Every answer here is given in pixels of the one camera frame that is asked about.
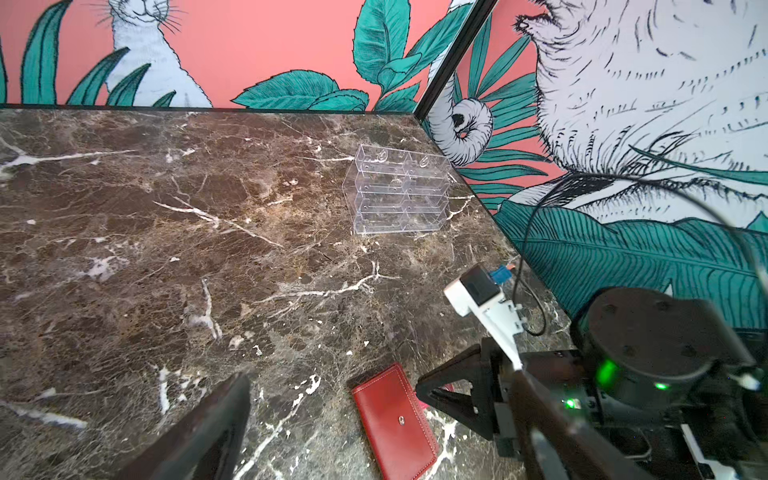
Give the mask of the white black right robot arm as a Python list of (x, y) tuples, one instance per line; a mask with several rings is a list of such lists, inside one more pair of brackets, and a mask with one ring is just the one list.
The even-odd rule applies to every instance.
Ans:
[(523, 462), (531, 479), (763, 479), (767, 365), (710, 302), (596, 294), (571, 350), (514, 363), (484, 339), (417, 397)]

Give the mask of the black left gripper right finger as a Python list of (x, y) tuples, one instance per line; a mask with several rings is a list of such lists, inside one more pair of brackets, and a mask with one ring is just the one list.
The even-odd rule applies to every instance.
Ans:
[(584, 420), (569, 418), (522, 371), (511, 375), (511, 409), (529, 479), (650, 479)]

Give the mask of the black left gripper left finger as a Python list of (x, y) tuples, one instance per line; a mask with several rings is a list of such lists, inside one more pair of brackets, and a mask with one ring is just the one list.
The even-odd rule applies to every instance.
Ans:
[(188, 412), (118, 479), (232, 479), (250, 414), (250, 382), (236, 373)]

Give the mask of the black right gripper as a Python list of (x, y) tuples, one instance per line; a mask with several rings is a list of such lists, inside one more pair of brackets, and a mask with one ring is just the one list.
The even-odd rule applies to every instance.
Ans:
[[(486, 377), (490, 384), (488, 402)], [(528, 352), (521, 355), (522, 373), (533, 382), (552, 407), (569, 418), (600, 425), (597, 390), (588, 378), (583, 355), (576, 349)], [(416, 384), (417, 398), (448, 415), (485, 440), (492, 440), (502, 458), (522, 460), (523, 453), (514, 420), (523, 414), (509, 407), (514, 388), (511, 360), (490, 337), (475, 344), (444, 364), (422, 375)], [(470, 393), (446, 389), (460, 381), (470, 384)]]

